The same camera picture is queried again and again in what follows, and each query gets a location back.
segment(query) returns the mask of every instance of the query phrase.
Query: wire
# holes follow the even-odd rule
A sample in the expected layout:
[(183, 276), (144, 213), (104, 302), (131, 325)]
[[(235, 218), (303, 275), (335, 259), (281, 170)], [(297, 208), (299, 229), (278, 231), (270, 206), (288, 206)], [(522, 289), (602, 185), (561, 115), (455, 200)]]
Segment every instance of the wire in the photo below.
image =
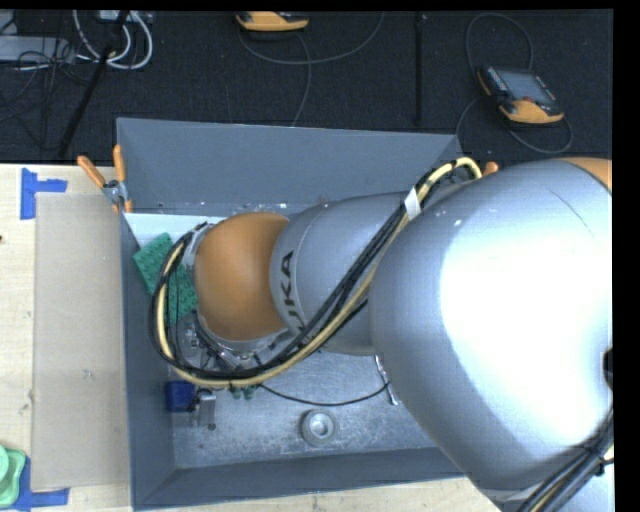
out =
[[(82, 30), (82, 27), (80, 26), (80, 19), (78, 18), (78, 10), (77, 9), (72, 9), (71, 10), (71, 16), (73, 17), (73, 22), (74, 22), (74, 25), (76, 27), (76, 30), (78, 31), (78, 35), (80, 36), (82, 44), (89, 51), (89, 53), (91, 53), (91, 55), (93, 55), (93, 58), (87, 57), (86, 55), (81, 55), (79, 52), (77, 53), (76, 56), (78, 58), (80, 58), (80, 59), (83, 59), (83, 60), (89, 60), (89, 61), (92, 61), (92, 62), (98, 62), (100, 60), (100, 54), (93, 48), (93, 46), (91, 46), (91, 44), (89, 43), (89, 40), (87, 39), (87, 36), (85, 35), (84, 31)], [(126, 43), (125, 49), (119, 55), (116, 55), (114, 57), (111, 57), (111, 58), (107, 59), (107, 63), (108, 62), (118, 61), (118, 60), (122, 59), (123, 57), (125, 57), (127, 55), (127, 53), (129, 53), (129, 49), (131, 48), (131, 34), (129, 33), (129, 29), (127, 29), (126, 25), (122, 26), (122, 31), (124, 32), (124, 35), (125, 35), (125, 37), (127, 39), (127, 43)]]
[[(309, 54), (309, 48), (307, 47), (307, 43), (304, 42), (303, 37), (300, 34), (296, 34), (298, 36), (298, 40), (304, 48), (304, 53), (307, 56), (307, 62), (311, 61), (311, 55)], [(296, 116), (293, 118), (293, 122), (291, 126), (295, 126), (300, 119), (300, 114), (302, 114), (302, 109), (304, 108), (305, 103), (307, 102), (307, 97), (309, 96), (309, 90), (311, 89), (311, 64), (307, 65), (307, 85), (304, 89), (304, 94), (302, 96), (302, 101), (300, 102), (300, 106), (298, 107), (298, 111), (296, 112)]]
[(471, 20), (471, 23), (469, 23), (469, 26), (467, 27), (467, 32), (465, 35), (465, 51), (467, 54), (467, 62), (469, 63), (469, 68), (471, 69), (471, 74), (475, 75), (476, 73), (476, 69), (473, 66), (473, 63), (471, 62), (471, 28), (473, 27), (473, 25), (475, 25), (475, 23), (479, 19), (487, 18), (487, 17), (502, 18), (503, 20), (506, 20), (512, 23), (513, 25), (518, 27), (518, 29), (520, 29), (520, 32), (522, 32), (525, 39), (527, 40), (527, 44), (529, 45), (529, 64), (527, 66), (527, 70), (531, 71), (533, 67), (533, 42), (531, 41), (531, 37), (529, 37), (529, 34), (527, 34), (527, 31), (517, 21), (515, 21), (512, 18), (509, 18), (508, 16), (505, 16), (504, 14), (500, 14), (497, 12), (485, 12), (485, 13), (479, 14), (478, 16), (476, 16)]
[(571, 126), (571, 123), (569, 123), (569, 120), (567, 119), (567, 114), (565, 114), (562, 117), (562, 120), (565, 122), (567, 126), (567, 131), (569, 132), (569, 139), (567, 140), (566, 144), (562, 146), (560, 149), (544, 149), (544, 148), (536, 147), (528, 143), (527, 141), (523, 140), (522, 138), (520, 138), (513, 130), (507, 130), (507, 131), (520, 144), (528, 147), (529, 149), (533, 149), (534, 151), (537, 151), (538, 153), (543, 153), (545, 155), (557, 155), (558, 153), (564, 153), (567, 149), (571, 147), (571, 144), (573, 144), (573, 127)]
[(333, 333), (334, 336), (338, 332), (340, 332), (340, 330), (343, 329), (345, 325), (347, 325), (351, 320), (353, 320), (358, 315), (358, 313), (360, 313), (364, 309), (364, 307), (367, 305), (368, 302), (369, 302), (369, 299), (364, 299), (358, 307), (356, 307), (353, 311), (351, 311), (351, 313), (349, 313), (349, 316), (344, 319), (344, 322), (342, 322), (340, 327), (336, 329), (336, 332)]
[(0, 34), (4, 33), (4, 31), (7, 30), (15, 21), (16, 21), (16, 11), (15, 9), (11, 9), (11, 18), (9, 18), (9, 21), (4, 23), (0, 27)]
[(462, 120), (465, 118), (469, 110), (471, 110), (471, 107), (473, 107), (478, 101), (480, 101), (483, 98), (484, 96), (477, 96), (476, 98), (471, 100), (462, 111), (462, 114), (460, 114), (460, 117), (458, 118), (458, 122), (456, 124), (456, 131), (455, 131), (455, 135), (458, 140), (460, 140), (460, 128), (462, 126)]
[(373, 31), (371, 32), (371, 34), (369, 34), (369, 36), (362, 43), (360, 43), (358, 46), (356, 46), (354, 49), (349, 50), (348, 52), (345, 52), (345, 53), (342, 53), (342, 54), (339, 54), (339, 55), (333, 55), (332, 57), (325, 57), (325, 58), (322, 58), (322, 59), (313, 59), (313, 60), (310, 60), (310, 59), (307, 59), (307, 60), (273, 59), (271, 57), (267, 57), (266, 55), (263, 55), (261, 53), (256, 52), (249, 45), (247, 45), (246, 41), (242, 37), (242, 31), (241, 30), (238, 31), (238, 38), (240, 39), (240, 42), (242, 43), (242, 45), (251, 54), (255, 55), (256, 57), (259, 57), (260, 59), (266, 60), (268, 62), (272, 62), (274, 64), (284, 64), (284, 65), (289, 65), (289, 66), (307, 66), (307, 65), (310, 65), (310, 64), (324, 64), (326, 62), (333, 62), (333, 61), (336, 61), (336, 60), (344, 59), (345, 57), (349, 57), (350, 55), (353, 55), (354, 53), (360, 51), (362, 48), (367, 46), (367, 44), (369, 44), (369, 42), (376, 36), (378, 31), (380, 30), (380, 27), (382, 26), (382, 21), (384, 20), (384, 17), (385, 17), (385, 12), (382, 11), (380, 13), (380, 19), (378, 20), (378, 23), (375, 26), (375, 28), (373, 29)]
[(58, 47), (60, 46), (61, 32), (62, 32), (62, 12), (60, 12), (60, 14), (58, 15), (58, 28), (56, 31), (56, 39), (55, 39), (55, 44), (53, 46), (53, 52), (52, 52), (51, 61), (50, 61), (52, 63), (52, 66), (50, 66), (47, 69), (47, 73), (44, 76), (43, 88), (45, 89), (45, 94), (44, 94), (44, 102), (42, 103), (42, 107), (40, 109), (40, 112), (41, 112), (40, 140), (42, 141), (42, 145), (40, 146), (41, 157), (42, 157), (42, 151), (45, 150), (43, 146), (46, 144), (47, 135), (49, 132), (49, 107), (50, 107), (49, 99), (51, 98), (51, 93), (53, 91), (53, 84), (56, 78), (56, 70), (58, 69), (58, 66), (56, 66), (56, 64), (58, 61)]
[(268, 391), (269, 393), (271, 393), (273, 395), (279, 396), (280, 398), (284, 398), (286, 400), (291, 400), (292, 402), (298, 402), (300, 404), (315, 405), (317, 407), (342, 407), (343, 405), (351, 405), (351, 404), (356, 404), (358, 402), (364, 402), (365, 400), (369, 400), (369, 399), (373, 398), (374, 396), (378, 396), (385, 389), (387, 389), (390, 385), (391, 385), (391, 383), (387, 382), (386, 384), (384, 384), (384, 386), (382, 386), (378, 390), (376, 390), (373, 393), (370, 393), (370, 394), (368, 394), (366, 396), (362, 396), (360, 398), (354, 398), (353, 400), (347, 400), (346, 402), (336, 402), (336, 403), (314, 402), (312, 400), (305, 400), (303, 398), (297, 398), (295, 396), (285, 395), (284, 393), (281, 393), (280, 391), (276, 391), (275, 389), (267, 387), (264, 384), (258, 384), (258, 387), (264, 389), (265, 391)]
[(71, 78), (71, 80), (73, 80), (74, 82), (77, 82), (79, 84), (87, 85), (87, 84), (89, 84), (91, 82), (90, 78), (84, 78), (84, 77), (76, 74), (75, 71), (72, 71), (71, 66), (63, 65), (63, 66), (60, 67), (60, 70), (65, 75), (67, 75), (69, 78)]
[[(477, 164), (467, 157), (459, 158), (437, 169), (433, 169), (425, 174), (414, 187), (420, 205), (422, 206), (430, 197), (434, 185), (440, 179), (459, 167), (466, 167), (470, 175), (475, 179), (482, 177), (482, 172)], [(365, 251), (363, 251), (363, 253), (358, 257), (354, 265), (352, 265), (347, 274), (345, 274), (339, 285), (330, 294), (329, 298), (321, 306), (314, 318), (281, 352), (284, 356), (276, 357), (275, 360), (266, 363), (260, 368), (236, 370), (230, 374), (206, 371), (202, 368), (187, 365), (184, 364), (184, 362), (179, 361), (177, 359), (180, 358), (180, 354), (178, 352), (179, 349), (174, 343), (172, 343), (170, 337), (167, 336), (167, 327), (165, 323), (165, 317), (167, 315), (165, 313), (165, 308), (169, 278), (171, 273), (180, 265), (182, 255), (195, 232), (204, 226), (204, 224), (201, 224), (178, 239), (167, 254), (161, 267), (162, 270), (160, 272), (158, 285), (156, 286), (156, 290), (151, 300), (150, 323), (154, 346), (163, 359), (169, 362), (183, 379), (198, 386), (233, 389), (259, 385), (264, 381), (279, 375), (316, 351), (350, 317), (351, 313), (361, 305), (384, 253), (391, 246), (400, 232), (406, 227), (409, 221), (410, 218), (403, 203), (396, 209), (382, 228), (380, 228), (378, 233), (372, 238), (367, 249), (365, 249)], [(365, 269), (376, 257), (377, 260), (373, 263), (372, 268), (368, 271), (361, 284), (357, 287), (355, 292), (349, 296), (361, 274), (364, 273)], [(305, 343), (307, 336), (334, 304), (335, 306), (333, 311), (325, 320), (319, 332)]]
[[(69, 54), (71, 53), (71, 43), (67, 43), (62, 50), (60, 51), (60, 56), (57, 57), (58, 51), (57, 48), (59, 46), (59, 40), (56, 39), (56, 50), (54, 51), (54, 54), (50, 57), (47, 54), (43, 53), (43, 52), (39, 52), (37, 50), (26, 50), (24, 52), (22, 52), (18, 58), (15, 60), (15, 68), (17, 71), (37, 71), (39, 69), (47, 69), (49, 67), (51, 67), (54, 64), (64, 64), (65, 59), (69, 56)], [(39, 57), (41, 57), (41, 59), (45, 60), (46, 63), (45, 64), (35, 64), (33, 66), (23, 66), (21, 65), (21, 61), (22, 59), (24, 59), (27, 55), (37, 55)]]
[(584, 452), (543, 482), (517, 512), (552, 512), (562, 508), (593, 476), (602, 474), (605, 465), (613, 463), (613, 459), (604, 458), (613, 446), (613, 438), (611, 409), (600, 435), (583, 446)]
[[(92, 62), (98, 62), (100, 60), (100, 54), (93, 48), (93, 46), (91, 46), (91, 44), (89, 43), (89, 40), (87, 39), (85, 33), (83, 32), (82, 27), (80, 26), (80, 20), (78, 18), (77, 9), (73, 9), (71, 11), (71, 13), (72, 13), (72, 16), (73, 16), (73, 21), (74, 21), (76, 30), (78, 31), (78, 35), (80, 36), (80, 39), (82, 40), (82, 43), (87, 48), (89, 53), (91, 53), (91, 55), (93, 55), (94, 59), (91, 59), (90, 57), (86, 57), (84, 55), (78, 55), (78, 57), (81, 58), (81, 59), (85, 59), (85, 60), (91, 60)], [(143, 30), (143, 32), (145, 34), (145, 38), (147, 40), (147, 53), (145, 54), (144, 58), (140, 62), (137, 62), (137, 63), (119, 64), (117, 62), (117, 61), (123, 59), (129, 53), (129, 50), (131, 49), (131, 34), (129, 33), (129, 30), (127, 29), (127, 27), (125, 25), (123, 25), (122, 29), (123, 29), (123, 32), (125, 34), (125, 37), (127, 38), (126, 47), (120, 54), (107, 59), (107, 65), (109, 67), (114, 68), (114, 69), (127, 70), (127, 71), (128, 70), (134, 70), (134, 69), (140, 69), (140, 68), (146, 66), (149, 63), (149, 61), (151, 60), (151, 57), (153, 55), (153, 36), (151, 35), (151, 31), (149, 30), (149, 27), (147, 26), (147, 24), (143, 21), (143, 19), (140, 17), (140, 15), (136, 11), (131, 11), (129, 13), (129, 16), (131, 16), (131, 18), (142, 28), (142, 30)]]
[[(57, 44), (56, 44), (56, 49), (54, 50), (54, 55), (57, 53)], [(58, 61), (52, 57), (49, 57), (48, 55), (42, 53), (42, 52), (38, 52), (38, 51), (34, 51), (34, 50), (29, 50), (29, 51), (25, 51), (23, 53), (21, 53), (18, 56), (18, 59), (16, 61), (17, 65), (20, 66), (20, 62), (22, 61), (22, 59), (30, 54), (35, 54), (38, 56), (43, 57), (44, 59), (48, 60), (50, 63), (54, 64), (53, 68), (54, 71), (57, 67), (62, 65), (62, 61)], [(47, 146), (46, 145), (46, 140), (43, 139), (42, 137), (38, 137), (35, 133), (33, 133), (33, 131), (31, 130), (31, 128), (29, 127), (29, 125), (27, 124), (27, 122), (22, 118), (22, 115), (26, 114), (27, 112), (29, 112), (30, 110), (40, 106), (42, 108), (44, 108), (45, 105), (47, 105), (50, 101), (51, 96), (53, 95), (53, 93), (55, 91), (57, 91), (58, 86), (56, 86), (54, 88), (53, 85), (53, 78), (55, 77), (55, 75), (52, 76), (52, 81), (50, 83), (50, 88), (48, 90), (48, 92), (43, 96), (43, 98), (40, 101), (35, 102), (34, 104), (30, 105), (29, 107), (23, 109), (21, 112), (17, 112), (12, 106), (11, 103), (15, 102), (22, 94), (24, 94), (24, 92), (27, 90), (27, 88), (30, 86), (30, 84), (33, 82), (33, 80), (35, 79), (36, 74), (38, 74), (38, 70), (39, 69), (44, 69), (45, 67), (49, 67), (49, 65), (46, 65), (44, 67), (39, 67), (36, 66), (34, 67), (33, 71), (33, 75), (29, 78), (29, 80), (27, 81), (27, 83), (22, 87), (22, 89), (13, 97), (11, 98), (11, 100), (7, 100), (4, 95), (2, 94), (2, 92), (0, 91), (0, 100), (2, 100), (3, 104), (0, 105), (1, 107), (5, 108), (6, 110), (9, 111), (10, 115), (8, 116), (4, 116), (4, 117), (0, 117), (0, 121), (6, 121), (7, 119), (12, 119), (15, 118), (20, 125), (22, 126), (22, 128), (25, 130), (25, 132), (27, 133), (27, 135), (29, 136), (29, 138), (35, 142), (38, 145), (38, 148), (40, 150), (43, 151), (50, 151), (50, 150), (55, 150), (57, 149), (60, 145), (57, 144), (55, 146)]]

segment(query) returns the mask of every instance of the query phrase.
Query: black carpet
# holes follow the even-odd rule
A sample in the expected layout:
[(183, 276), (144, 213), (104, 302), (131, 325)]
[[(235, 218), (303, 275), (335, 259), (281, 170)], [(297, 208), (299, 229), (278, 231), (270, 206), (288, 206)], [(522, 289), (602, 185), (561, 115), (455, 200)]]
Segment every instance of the black carpet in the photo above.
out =
[[(80, 10), (78, 19), (100, 49), (110, 25), (94, 13)], [(64, 163), (86, 154), (111, 165), (118, 117), (458, 130), (467, 154), (501, 166), (558, 155), (612, 157), (612, 9), (423, 15), (311, 12), (309, 26), (298, 35), (256, 41), (241, 32), (230, 11), (157, 11), (150, 25), (150, 62), (133, 71), (106, 68), (63, 156), (60, 143), (96, 64), (78, 60), (30, 71), (1, 63), (0, 161)], [(420, 108), (416, 20), (422, 33)], [(16, 10), (16, 25), (20, 34), (60, 36), (80, 46), (71, 11)], [(148, 49), (144, 34), (128, 26), (140, 60)], [(253, 52), (297, 64), (270, 62)], [(568, 124), (518, 132), (524, 143), (518, 141), (483, 95), (470, 62), (515, 68), (532, 62), (564, 107)], [(28, 66), (26, 60), (19, 64)]]

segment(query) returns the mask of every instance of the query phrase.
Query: green object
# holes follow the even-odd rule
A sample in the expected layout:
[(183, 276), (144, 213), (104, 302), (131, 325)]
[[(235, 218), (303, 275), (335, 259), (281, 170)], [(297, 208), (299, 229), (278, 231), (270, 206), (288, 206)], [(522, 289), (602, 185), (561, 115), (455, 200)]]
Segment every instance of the green object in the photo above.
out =
[[(133, 261), (140, 271), (149, 295), (153, 295), (156, 289), (162, 263), (171, 247), (173, 247), (171, 237), (168, 233), (163, 233), (133, 255)], [(196, 290), (187, 271), (180, 265), (169, 279), (169, 325), (174, 325), (178, 319), (197, 307)]]
[(10, 507), (20, 495), (20, 475), (27, 457), (0, 445), (0, 507)]

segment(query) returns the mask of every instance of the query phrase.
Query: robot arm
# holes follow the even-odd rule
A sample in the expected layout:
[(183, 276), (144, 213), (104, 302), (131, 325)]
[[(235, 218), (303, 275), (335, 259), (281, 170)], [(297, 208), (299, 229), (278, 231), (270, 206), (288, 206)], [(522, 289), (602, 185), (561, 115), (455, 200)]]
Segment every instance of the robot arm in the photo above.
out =
[(591, 476), (613, 444), (611, 197), (610, 161), (482, 177), (460, 159), (409, 195), (199, 226), (163, 276), (192, 255), (199, 328), (220, 364), (178, 357), (168, 278), (154, 337), (211, 388), (258, 385), (321, 346), (379, 354), (418, 424), (502, 510), (606, 510), (612, 471)]

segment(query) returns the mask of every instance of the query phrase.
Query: black cable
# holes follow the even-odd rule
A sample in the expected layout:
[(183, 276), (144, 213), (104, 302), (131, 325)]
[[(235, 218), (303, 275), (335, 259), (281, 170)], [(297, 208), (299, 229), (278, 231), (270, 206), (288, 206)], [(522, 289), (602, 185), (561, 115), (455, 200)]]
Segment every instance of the black cable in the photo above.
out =
[(98, 62), (98, 65), (95, 71), (93, 72), (93, 75), (91, 76), (91, 81), (87, 85), (80, 103), (78, 104), (78, 106), (76, 107), (76, 110), (73, 113), (71, 121), (67, 125), (67, 128), (64, 134), (62, 135), (62, 138), (60, 139), (60, 143), (59, 143), (60, 149), (58, 151), (58, 158), (60, 160), (64, 159), (67, 153), (67, 149), (69, 148), (69, 145), (71, 144), (71, 140), (75, 135), (76, 129), (80, 124), (80, 120), (82, 119), (82, 116), (84, 115), (84, 111), (86, 110), (87, 104), (89, 103), (89, 100), (93, 95), (93, 91), (98, 85), (100, 77), (102, 76), (102, 73), (105, 70), (109, 55), (111, 54), (111, 51), (113, 50), (113, 48), (115, 47), (118, 41), (119, 33), (120, 31), (122, 31), (122, 28), (124, 27), (124, 24), (126, 22), (128, 15), (129, 15), (128, 9), (121, 10), (118, 13), (118, 17), (116, 18), (115, 23), (113, 24), (112, 27), (110, 27), (111, 30), (109, 31), (109, 40), (107, 41), (107, 44), (102, 49), (100, 61)]
[[(88, 78), (84, 78), (81, 77), (80, 75), (78, 75), (77, 73), (75, 73), (75, 71), (72, 71), (72, 69), (75, 69), (75, 67), (77, 67), (77, 64), (65, 64), (60, 66), (60, 70), (67, 75), (69, 78), (71, 78), (74, 82), (77, 82), (81, 85), (87, 85), (89, 83), (89, 79)], [(100, 78), (100, 80), (104, 80), (106, 78), (106, 76), (102, 76)]]
[(604, 453), (613, 444), (613, 410), (605, 419), (600, 435), (588, 443), (574, 460), (547, 479), (517, 512), (551, 512), (559, 510), (595, 475), (601, 473)]
[(29, 77), (29, 80), (27, 80), (27, 83), (22, 86), (22, 89), (20, 89), (20, 91), (18, 91), (18, 93), (13, 98), (11, 98), (10, 100), (7, 100), (7, 99), (3, 100), (5, 102), (5, 105), (10, 105), (11, 103), (15, 103), (20, 98), (20, 96), (22, 96), (25, 92), (27, 92), (27, 89), (29, 89), (35, 77), (37, 76), (38, 70), (39, 68), (34, 69), (34, 72), (31, 73), (31, 76)]
[(42, 107), (41, 107), (41, 114), (40, 114), (40, 140), (42, 141), (42, 145), (40, 146), (40, 157), (42, 158), (42, 151), (44, 150), (43, 146), (46, 145), (47, 142), (47, 133), (49, 131), (49, 99), (51, 97), (51, 92), (53, 90), (53, 84), (56, 78), (56, 69), (58, 68), (57, 66), (57, 60), (58, 60), (58, 48), (60, 46), (60, 35), (62, 32), (62, 11), (60, 11), (60, 13), (58, 14), (58, 28), (56, 31), (56, 39), (55, 39), (55, 44), (53, 45), (53, 54), (51, 55), (50, 58), (50, 63), (51, 65), (47, 68), (47, 72), (45, 73), (44, 76), (44, 84), (43, 87), (45, 89), (45, 94), (44, 94), (44, 102), (42, 103)]
[(545, 154), (545, 155), (557, 155), (559, 153), (564, 153), (567, 149), (569, 149), (571, 147), (571, 144), (573, 144), (573, 127), (571, 126), (571, 123), (569, 123), (569, 120), (567, 119), (567, 114), (564, 114), (564, 116), (562, 117), (562, 120), (565, 122), (565, 124), (567, 126), (567, 131), (569, 133), (569, 139), (567, 140), (566, 144), (564, 146), (562, 146), (560, 149), (543, 149), (543, 148), (539, 148), (539, 147), (533, 146), (532, 144), (530, 144), (530, 143), (526, 142), (525, 140), (523, 140), (522, 138), (520, 138), (513, 130), (507, 130), (507, 131), (520, 144), (522, 144), (523, 146), (528, 147), (529, 149), (532, 149), (534, 151), (537, 151), (538, 153), (542, 153), (542, 154)]
[[(0, 92), (0, 99), (2, 99), (4, 101), (4, 96), (2, 95), (2, 92)], [(32, 131), (31, 128), (29, 127), (29, 125), (27, 124), (27, 122), (22, 119), (21, 115), (24, 114), (25, 112), (31, 110), (32, 108), (37, 107), (38, 105), (40, 105), (44, 100), (41, 100), (40, 102), (36, 103), (35, 105), (31, 105), (28, 109), (18, 113), (16, 112), (11, 106), (9, 105), (4, 105), (4, 107), (11, 113), (10, 116), (5, 116), (3, 118), (0, 118), (0, 122), (1, 121), (5, 121), (7, 119), (16, 119), (20, 125), (22, 126), (22, 128), (25, 130), (25, 132), (27, 133), (27, 135), (29, 136), (29, 138), (31, 140), (33, 140), (40, 149), (42, 150), (54, 150), (57, 149), (59, 147), (59, 144), (55, 145), (55, 146), (46, 146), (39, 138), (37, 135), (35, 135)]]
[[(417, 182), (416, 187), (419, 187), (422, 184), (424, 184), (434, 171), (435, 169), (432, 169), (429, 172), (425, 173)], [(426, 204), (428, 199), (431, 197), (433, 189), (434, 187), (431, 187), (431, 189), (423, 199), (421, 203), (422, 205)], [(159, 353), (161, 353), (163, 359), (165, 359), (167, 362), (169, 362), (176, 368), (186, 371), (192, 374), (194, 377), (205, 378), (205, 379), (214, 378), (214, 379), (230, 379), (231, 380), (231, 379), (243, 378), (243, 377), (255, 377), (266, 370), (277, 367), (287, 362), (297, 353), (297, 351), (299, 351), (304, 346), (305, 340), (307, 340), (307, 337), (315, 329), (318, 323), (323, 318), (325, 318), (325, 316), (327, 315), (327, 312), (329, 311), (332, 305), (334, 307), (332, 311), (329, 313), (328, 317), (325, 319), (323, 326), (320, 328), (320, 330), (324, 329), (333, 320), (333, 318), (335, 318), (335, 316), (339, 313), (339, 311), (342, 309), (344, 302), (347, 300), (349, 294), (351, 293), (353, 287), (355, 286), (360, 276), (364, 273), (364, 271), (369, 266), (369, 264), (376, 258), (380, 250), (385, 246), (385, 244), (391, 237), (392, 233), (397, 228), (398, 224), (400, 223), (401, 219), (404, 216), (404, 212), (405, 212), (404, 204), (400, 204), (396, 208), (396, 210), (389, 216), (387, 221), (378, 230), (378, 232), (373, 236), (373, 238), (368, 243), (367, 247), (361, 252), (361, 254), (358, 256), (356, 261), (353, 263), (353, 265), (350, 267), (347, 273), (343, 276), (341, 281), (331, 292), (329, 297), (327, 297), (323, 305), (316, 312), (314, 317), (303, 327), (303, 329), (298, 333), (298, 335), (296, 335), (294, 339), (290, 341), (284, 349), (281, 350), (280, 355), (276, 356), (269, 362), (259, 365), (257, 367), (236, 369), (232, 372), (204, 370), (202, 368), (193, 366), (184, 360), (182, 361), (172, 360), (170, 357), (168, 357), (166, 354), (162, 352), (160, 343), (158, 341), (159, 337), (157, 332), (157, 324), (155, 321), (153, 321), (155, 310), (156, 310), (157, 299), (158, 299), (158, 295), (160, 293), (161, 288), (166, 285), (167, 287), (166, 295), (168, 296), (169, 295), (168, 294), (169, 278), (171, 274), (175, 272), (175, 270), (180, 265), (182, 255), (184, 254), (186, 246), (189, 244), (191, 238), (193, 237), (194, 232), (200, 229), (201, 227), (203, 227), (206, 223), (203, 223), (197, 226), (196, 228), (194, 228), (194, 230), (183, 235), (174, 244), (172, 249), (168, 252), (167, 256), (165, 257), (165, 260), (161, 266), (161, 269), (163, 270), (161, 271), (161, 275), (159, 277), (156, 290), (151, 300), (151, 319), (152, 319), (152, 322), (151, 322), (152, 336), (151, 337), (156, 350)], [(174, 249), (177, 248), (179, 244), (183, 244), (183, 246), (179, 252), (175, 253), (175, 258), (173, 260), (173, 263), (170, 266), (168, 266), (169, 260), (174, 255)], [(179, 351), (179, 348), (175, 346), (172, 348), (174, 353), (176, 352), (176, 350)]]
[(264, 389), (265, 391), (268, 391), (269, 393), (271, 393), (273, 395), (279, 396), (280, 398), (284, 398), (286, 400), (291, 400), (292, 402), (298, 402), (300, 404), (314, 405), (316, 407), (341, 407), (343, 405), (351, 405), (351, 404), (356, 404), (358, 402), (364, 402), (365, 400), (369, 400), (369, 399), (373, 398), (374, 396), (378, 396), (385, 389), (387, 389), (390, 384), (391, 384), (390, 382), (386, 382), (384, 384), (384, 386), (382, 386), (380, 389), (374, 391), (373, 393), (371, 393), (369, 395), (362, 396), (360, 398), (354, 398), (353, 400), (347, 400), (346, 402), (337, 402), (337, 403), (325, 403), (325, 402), (314, 402), (312, 400), (304, 400), (303, 398), (298, 398), (298, 397), (295, 397), (295, 396), (285, 395), (284, 393), (281, 393), (280, 391), (276, 391), (275, 389), (267, 387), (264, 384), (258, 384), (258, 387)]
[(346, 327), (346, 325), (353, 320), (356, 315), (358, 315), (358, 313), (360, 313), (364, 307), (367, 305), (367, 303), (369, 302), (369, 299), (366, 298), (364, 299), (360, 305), (358, 305), (358, 307), (356, 309), (354, 309), (351, 313), (349, 313), (349, 315), (347, 316), (347, 318), (344, 319), (344, 322), (342, 322), (340, 324), (340, 326), (335, 330), (335, 332), (333, 333), (333, 335), (335, 336), (336, 334), (338, 334), (344, 327)]
[(267, 57), (266, 55), (263, 55), (261, 53), (256, 52), (255, 50), (253, 50), (249, 45), (247, 45), (246, 41), (244, 40), (244, 38), (242, 37), (242, 30), (238, 31), (238, 38), (240, 39), (240, 42), (242, 43), (242, 45), (247, 49), (247, 51), (249, 51), (249, 53), (251, 53), (252, 55), (255, 55), (256, 57), (260, 58), (260, 59), (264, 59), (268, 62), (272, 62), (274, 64), (284, 64), (284, 65), (289, 65), (289, 66), (306, 66), (306, 65), (310, 65), (310, 64), (324, 64), (326, 62), (333, 62), (336, 60), (340, 60), (340, 59), (344, 59), (345, 57), (348, 57), (350, 55), (353, 55), (354, 53), (360, 51), (362, 48), (364, 48), (367, 44), (369, 44), (369, 42), (376, 36), (376, 34), (378, 33), (378, 31), (380, 30), (380, 27), (382, 26), (382, 21), (384, 20), (384, 16), (385, 16), (385, 12), (382, 11), (380, 13), (380, 19), (378, 20), (377, 25), (375, 26), (375, 28), (373, 29), (373, 31), (371, 32), (371, 34), (369, 34), (369, 36), (362, 42), (360, 43), (358, 46), (356, 46), (354, 49), (349, 50), (348, 52), (339, 54), (339, 55), (334, 55), (332, 57), (325, 57), (322, 59), (313, 59), (313, 60), (281, 60), (281, 59), (273, 59), (271, 57)]
[(460, 140), (460, 128), (462, 126), (462, 120), (465, 118), (469, 110), (471, 110), (471, 107), (473, 107), (478, 101), (480, 101), (483, 98), (484, 96), (478, 96), (473, 100), (471, 100), (462, 111), (462, 114), (460, 114), (460, 117), (458, 118), (458, 123), (456, 124), (456, 131), (455, 131), (455, 136), (458, 140)]

